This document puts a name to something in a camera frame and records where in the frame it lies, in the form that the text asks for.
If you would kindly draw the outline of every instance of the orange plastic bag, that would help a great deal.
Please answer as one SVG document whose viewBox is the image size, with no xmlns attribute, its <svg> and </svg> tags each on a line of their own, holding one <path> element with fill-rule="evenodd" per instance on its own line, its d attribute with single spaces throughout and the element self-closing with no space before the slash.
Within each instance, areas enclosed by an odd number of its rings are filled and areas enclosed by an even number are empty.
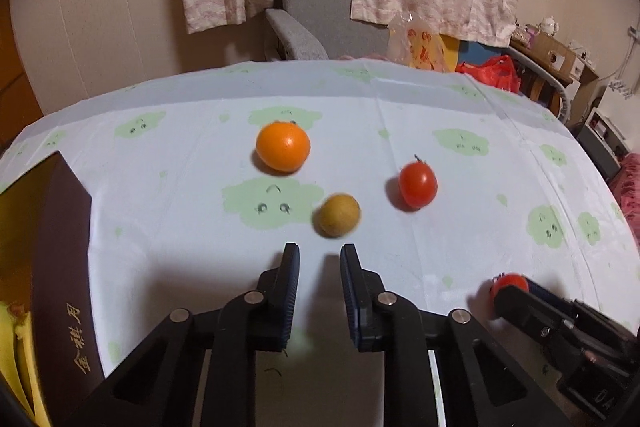
<svg viewBox="0 0 640 427">
<path fill-rule="evenodd" d="M 520 79 L 509 55 L 492 57 L 482 66 L 462 62 L 456 67 L 456 73 L 466 73 L 486 86 L 497 87 L 505 91 L 520 91 Z"/>
<path fill-rule="evenodd" d="M 412 12 L 402 12 L 389 23 L 386 58 L 410 68 L 449 73 L 440 36 Z"/>
</svg>

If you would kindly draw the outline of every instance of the orange fruit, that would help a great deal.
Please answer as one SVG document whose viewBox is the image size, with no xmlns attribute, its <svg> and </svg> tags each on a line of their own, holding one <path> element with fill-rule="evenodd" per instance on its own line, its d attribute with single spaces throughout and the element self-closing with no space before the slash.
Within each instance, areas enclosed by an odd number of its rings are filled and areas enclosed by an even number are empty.
<svg viewBox="0 0 640 427">
<path fill-rule="evenodd" d="M 255 152 L 260 159 L 279 172 L 300 169 L 310 151 L 311 142 L 306 132 L 290 122 L 265 125 L 255 139 Z"/>
</svg>

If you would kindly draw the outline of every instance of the teapot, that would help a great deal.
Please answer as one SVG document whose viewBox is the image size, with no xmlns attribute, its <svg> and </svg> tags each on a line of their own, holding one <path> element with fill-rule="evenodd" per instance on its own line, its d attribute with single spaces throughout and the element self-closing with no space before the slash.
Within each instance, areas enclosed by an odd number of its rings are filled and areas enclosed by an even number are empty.
<svg viewBox="0 0 640 427">
<path fill-rule="evenodd" d="M 538 25 L 540 31 L 545 32 L 547 35 L 554 36 L 558 33 L 559 27 L 558 23 L 554 20 L 553 17 L 545 17 L 542 19 L 542 22 Z"/>
</svg>

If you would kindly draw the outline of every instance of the red tomato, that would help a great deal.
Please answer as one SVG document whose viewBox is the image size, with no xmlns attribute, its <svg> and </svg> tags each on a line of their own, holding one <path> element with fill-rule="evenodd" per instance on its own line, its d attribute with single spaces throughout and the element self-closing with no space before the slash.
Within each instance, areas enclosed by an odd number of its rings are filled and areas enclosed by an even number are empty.
<svg viewBox="0 0 640 427">
<path fill-rule="evenodd" d="M 527 279 L 520 275 L 519 273 L 506 273 L 504 275 L 500 275 L 497 279 L 494 280 L 494 283 L 491 285 L 489 289 L 489 295 L 491 296 L 491 301 L 493 302 L 495 296 L 505 286 L 517 286 L 523 291 L 529 291 L 529 283 Z"/>
<path fill-rule="evenodd" d="M 419 160 L 405 165 L 398 178 L 402 198 L 411 208 L 427 206 L 438 191 L 436 176 L 425 162 Z"/>
</svg>

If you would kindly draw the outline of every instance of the small yellow-brown fruit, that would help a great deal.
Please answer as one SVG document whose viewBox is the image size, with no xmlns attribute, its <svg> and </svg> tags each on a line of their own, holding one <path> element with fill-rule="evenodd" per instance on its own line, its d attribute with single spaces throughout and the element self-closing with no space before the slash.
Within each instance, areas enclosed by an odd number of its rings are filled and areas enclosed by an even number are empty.
<svg viewBox="0 0 640 427">
<path fill-rule="evenodd" d="M 334 194 L 318 210 L 318 227 L 330 237 L 351 232 L 360 220 L 360 206 L 348 194 Z"/>
</svg>

